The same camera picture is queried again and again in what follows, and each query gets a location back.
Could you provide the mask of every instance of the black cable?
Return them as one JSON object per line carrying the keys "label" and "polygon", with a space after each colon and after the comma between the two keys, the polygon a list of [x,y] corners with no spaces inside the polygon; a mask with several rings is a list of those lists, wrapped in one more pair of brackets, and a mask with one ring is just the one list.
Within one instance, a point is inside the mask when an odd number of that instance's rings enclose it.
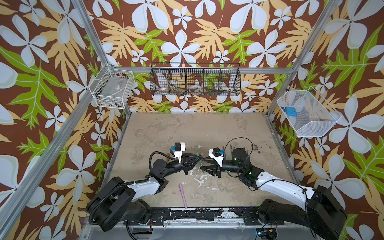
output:
{"label": "black cable", "polygon": [[239,177],[239,175],[237,175],[237,176],[232,176],[231,174],[229,174],[229,172],[227,172],[227,173],[228,173],[228,175],[231,176],[231,177]]}
{"label": "black cable", "polygon": [[249,188],[249,190],[251,191],[251,192],[254,192],[254,191],[256,191],[257,189],[253,189],[253,190],[251,190],[251,188],[250,187],[248,187]]}
{"label": "black cable", "polygon": [[263,231],[263,229],[265,228],[265,226],[267,226],[268,224],[270,224],[270,222],[268,222],[268,223],[264,224],[264,226],[262,226],[262,229],[261,229],[261,231],[258,231],[258,232],[256,233],[256,237],[255,237],[255,240],[256,240],[257,236],[259,235],[259,232],[262,232],[262,231]]}
{"label": "black cable", "polygon": [[168,157],[165,153],[162,153],[162,152],[158,152],[158,151],[154,151],[153,153],[151,153],[151,155],[149,156],[149,161],[148,161],[148,165],[149,165],[149,170],[152,169],[152,157],[153,155],[155,154],[160,154],[160,155],[163,155],[164,157],[170,159],[170,160],[174,160],[174,158],[172,157]]}
{"label": "black cable", "polygon": [[246,137],[235,137],[234,139],[231,139],[231,140],[225,145],[224,152],[225,152],[225,149],[227,148],[228,144],[229,144],[232,140],[239,139],[239,138],[244,138],[244,139],[246,139],[246,140],[248,140],[248,141],[251,142],[251,152],[248,154],[248,157],[251,156],[251,153],[252,153],[252,151],[253,151],[253,143],[252,143],[251,140],[249,140],[249,138],[246,138]]}
{"label": "black cable", "polygon": [[125,182],[125,183],[122,183],[116,187],[114,187],[114,189],[112,189],[103,199],[101,199],[97,204],[96,206],[93,208],[92,212],[89,214],[89,217],[88,217],[88,222],[91,224],[91,225],[97,225],[97,222],[95,222],[93,220],[93,216],[94,214],[96,213],[97,209],[100,207],[100,205],[105,202],[110,196],[112,196],[113,194],[117,193],[118,190],[122,189],[123,187],[126,187],[128,185],[132,185],[134,183],[143,183],[143,182],[147,182],[149,181],[149,178],[146,178],[146,179],[143,179],[143,180],[137,180],[137,181],[130,181],[130,182]]}
{"label": "black cable", "polygon": [[128,235],[133,239],[133,240],[137,240],[137,238],[135,238],[133,235],[132,235],[132,233],[131,233],[131,231],[129,230],[129,227],[128,227],[128,222],[127,222],[127,220],[125,221],[125,223],[126,223],[126,227],[127,227],[127,232],[128,232]]}
{"label": "black cable", "polygon": [[[291,184],[294,184],[294,185],[298,186],[299,188],[301,188],[303,190],[302,193],[305,194],[305,201],[307,200],[307,192],[306,192],[307,189],[304,189],[302,186],[300,186],[300,185],[298,185],[298,184],[296,184],[294,182],[290,182],[290,181],[283,180],[283,179],[271,179],[271,180],[268,180],[268,181],[264,182],[262,185],[260,185],[258,188],[261,188],[264,184],[266,184],[268,182],[271,182],[271,181],[283,181],[283,182],[288,182],[288,183],[291,183]],[[307,204],[305,204],[305,214],[307,216],[307,223],[308,223],[308,226],[310,228],[311,234],[312,234],[313,238],[316,239],[316,233],[313,232],[312,227],[311,227],[311,223],[310,223],[310,219],[308,217]]]}

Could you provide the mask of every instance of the green object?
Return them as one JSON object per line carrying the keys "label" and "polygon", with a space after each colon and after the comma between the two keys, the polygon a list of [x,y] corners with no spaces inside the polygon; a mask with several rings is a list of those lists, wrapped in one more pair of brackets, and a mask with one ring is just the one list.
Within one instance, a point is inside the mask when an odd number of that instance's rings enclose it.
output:
{"label": "green object", "polygon": [[120,10],[120,3],[119,0],[112,0],[116,4],[116,7]]}
{"label": "green object", "polygon": [[99,161],[97,164],[96,164],[96,167],[95,167],[95,170],[93,172],[96,172],[98,171],[97,173],[97,178],[99,181],[101,181],[101,178],[103,176],[103,172],[105,172],[104,170],[104,161],[105,162],[109,162],[109,157],[107,155],[107,151],[110,151],[112,150],[112,147],[109,147],[108,145],[100,145],[97,146],[97,144],[90,144],[91,148],[96,151],[96,161]]}
{"label": "green object", "polygon": [[236,39],[227,39],[223,42],[223,46],[231,46],[228,50],[228,53],[236,51],[235,56],[233,57],[233,61],[235,61],[237,58],[240,58],[239,63],[244,65],[247,62],[245,57],[250,55],[245,51],[245,49],[249,45],[253,44],[254,41],[244,38],[248,38],[256,32],[257,30],[247,30],[245,32],[237,34]]}
{"label": "green object", "polygon": [[339,50],[336,51],[336,61],[331,61],[328,59],[327,63],[325,63],[322,68],[323,70],[329,70],[327,76],[333,74],[335,71],[338,71],[339,76],[336,79],[334,87],[337,87],[345,80],[349,80],[349,89],[348,92],[350,95],[353,94],[353,88],[356,84],[358,84],[362,78],[365,67],[369,64],[375,63],[367,63],[369,58],[366,56],[366,53],[373,48],[377,43],[377,37],[381,30],[381,27],[378,27],[376,31],[372,33],[372,35],[365,41],[364,46],[361,49],[350,49],[348,56],[344,56],[342,52]]}
{"label": "green object", "polygon": [[164,56],[167,56],[167,54],[164,54],[160,48],[161,45],[165,43],[165,41],[160,39],[154,39],[155,37],[158,37],[163,32],[163,29],[155,29],[150,31],[149,33],[145,34],[145,39],[136,39],[135,42],[133,42],[136,46],[142,46],[144,45],[144,53],[147,53],[149,51],[152,51],[152,61],[154,61],[156,58],[159,59],[159,62],[164,63],[166,60]]}
{"label": "green object", "polygon": [[31,162],[32,158],[36,156],[41,156],[45,149],[49,145],[49,140],[48,138],[42,133],[39,132],[40,134],[40,143],[38,144],[37,142],[32,141],[28,137],[27,139],[27,144],[21,143],[20,146],[17,146],[19,150],[23,150],[22,154],[27,153],[27,152],[33,152],[32,156],[29,158],[28,163]]}
{"label": "green object", "polygon": [[223,11],[224,5],[225,5],[225,0],[218,0],[221,6],[221,10]]}
{"label": "green object", "polygon": [[18,72],[24,72],[18,74],[17,81],[15,83],[15,85],[23,87],[24,92],[18,95],[8,104],[28,105],[28,110],[22,115],[20,120],[28,119],[26,125],[32,129],[35,127],[36,123],[39,124],[37,118],[38,114],[48,119],[48,116],[45,112],[46,109],[40,102],[42,96],[54,104],[60,104],[59,100],[55,96],[54,91],[49,86],[52,86],[55,91],[60,91],[57,88],[66,88],[67,85],[60,83],[55,76],[43,70],[41,65],[39,67],[36,65],[28,67],[22,60],[22,57],[17,53],[13,53],[0,47],[0,54],[12,66],[18,68],[20,70]]}

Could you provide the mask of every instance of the table surface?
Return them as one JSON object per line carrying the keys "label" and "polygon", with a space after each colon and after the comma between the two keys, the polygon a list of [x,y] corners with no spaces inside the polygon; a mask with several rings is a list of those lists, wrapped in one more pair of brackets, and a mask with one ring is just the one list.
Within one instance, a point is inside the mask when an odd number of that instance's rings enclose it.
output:
{"label": "table surface", "polygon": [[[223,148],[235,137],[247,137],[253,142],[251,163],[273,176],[291,181],[266,119],[261,113],[249,114],[133,114],[122,139],[110,178],[143,179],[149,173],[148,158],[154,151],[169,153],[175,142],[185,142],[186,151],[208,156],[211,148]],[[230,143],[234,148],[251,150],[246,139]],[[152,162],[163,158],[156,154]],[[178,185],[184,189],[190,207],[258,206],[265,199],[290,203],[272,193],[248,187],[237,178],[223,173],[221,178],[202,172],[197,164],[188,175],[184,172],[167,176],[166,188],[159,194],[142,197],[152,207],[182,207]]]}

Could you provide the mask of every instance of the aluminum frame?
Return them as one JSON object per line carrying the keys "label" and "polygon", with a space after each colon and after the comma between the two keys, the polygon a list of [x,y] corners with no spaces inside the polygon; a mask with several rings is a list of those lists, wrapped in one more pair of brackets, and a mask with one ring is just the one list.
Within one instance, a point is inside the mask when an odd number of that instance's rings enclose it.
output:
{"label": "aluminum frame", "polygon": [[[151,73],[151,67],[116,67],[122,70],[132,71],[134,73]],[[189,67],[164,67],[164,68],[177,68],[184,69]],[[249,74],[292,74],[293,68],[238,68],[240,73]]]}
{"label": "aluminum frame", "polygon": [[2,211],[0,212],[0,239],[5,239],[19,218],[21,212],[24,210],[29,199],[34,194],[36,188],[45,177],[45,174],[50,169],[51,165],[55,162],[64,144],[71,136],[77,123],[83,116],[85,110],[88,108],[92,100],[92,94],[86,92],[75,109],[69,115],[68,119],[64,122],[56,136],[45,149],[39,161],[32,167],[29,174],[25,177],[24,181],[20,184],[17,191],[13,193],[4,203]]}
{"label": "aluminum frame", "polygon": [[288,156],[284,146],[280,142],[279,135],[276,131],[276,128],[273,126],[273,122],[269,119],[269,117],[266,114],[264,114],[264,117],[265,117],[265,120],[268,124],[269,130],[271,132],[271,135],[272,135],[272,138],[275,142],[277,150],[280,153],[281,159],[283,160],[283,163],[284,163],[285,167],[287,168],[288,175],[292,178],[294,183],[296,183],[298,185],[302,185],[301,182],[297,179],[297,177],[295,175],[295,169],[293,168],[293,166],[291,166],[291,164],[289,162],[289,156]]}
{"label": "aluminum frame", "polygon": [[95,26],[89,19],[88,12],[83,0],[71,0],[71,2],[74,5],[75,9],[78,10],[78,15],[84,23],[84,29],[88,34],[91,44],[95,48],[96,55],[99,57],[101,65],[109,68],[109,62],[103,50],[103,46],[101,44],[99,36],[97,35]]}

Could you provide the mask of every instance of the wire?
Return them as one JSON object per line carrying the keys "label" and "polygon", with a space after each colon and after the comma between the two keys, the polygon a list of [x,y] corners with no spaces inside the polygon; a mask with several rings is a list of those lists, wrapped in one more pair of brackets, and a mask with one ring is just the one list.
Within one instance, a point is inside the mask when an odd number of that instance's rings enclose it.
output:
{"label": "wire", "polygon": [[[283,179],[271,179],[271,180],[268,180],[266,182],[264,182],[262,185],[260,185],[258,188],[261,188],[264,184],[268,183],[268,182],[271,182],[271,181],[282,181],[282,182],[288,182],[288,183],[291,183],[291,184],[294,184],[296,186],[298,186],[299,188],[301,188],[303,190],[303,193],[305,194],[305,201],[307,200],[307,189],[304,189],[302,186],[294,183],[294,182],[290,182],[290,181],[287,181],[287,180],[283,180]],[[308,217],[308,210],[307,210],[307,204],[305,204],[305,214],[306,214],[306,217],[307,217],[307,223],[308,223],[308,226],[310,228],[310,231],[311,231],[311,234],[313,236],[314,239],[316,239],[316,233],[313,232],[312,230],[312,227],[311,227],[311,223],[310,223],[310,219]]]}
{"label": "wire", "polygon": [[235,137],[234,139],[231,139],[231,140],[225,145],[224,152],[225,152],[225,149],[227,148],[228,144],[229,144],[232,140],[239,139],[239,138],[244,138],[244,139],[246,139],[246,140],[248,140],[248,141],[251,142],[251,152],[248,154],[248,157],[251,156],[251,153],[252,153],[252,151],[253,151],[253,143],[252,143],[251,140],[249,140],[249,138],[246,138],[246,137]]}
{"label": "wire", "polygon": [[148,165],[149,165],[149,170],[152,169],[152,157],[153,155],[155,154],[160,154],[160,155],[163,155],[164,157],[170,159],[170,160],[174,160],[174,158],[171,158],[171,157],[168,157],[165,153],[162,153],[162,152],[158,152],[158,151],[154,151],[153,153],[151,153],[151,155],[149,156],[149,160],[148,160]]}
{"label": "wire", "polygon": [[248,187],[249,188],[249,190],[251,191],[251,192],[254,192],[254,191],[256,191],[257,189],[253,189],[253,190],[251,190],[251,188],[250,187]]}
{"label": "wire", "polygon": [[227,172],[227,173],[228,173],[228,175],[231,176],[231,177],[239,177],[239,175],[237,175],[237,176],[232,176],[231,174],[229,174],[229,172]]}
{"label": "wire", "polygon": [[268,222],[268,223],[264,224],[264,226],[262,226],[261,230],[260,230],[260,231],[258,231],[258,232],[256,233],[256,237],[255,237],[255,240],[256,240],[257,236],[259,235],[259,232],[262,232],[262,231],[263,231],[263,229],[265,228],[265,226],[267,226],[268,224],[270,224],[270,222]]}
{"label": "wire", "polygon": [[127,220],[125,220],[125,223],[126,223],[125,226],[126,226],[126,228],[127,228],[128,235],[129,235],[133,240],[137,240],[137,238],[135,238],[135,237],[132,235],[131,231],[129,230]]}

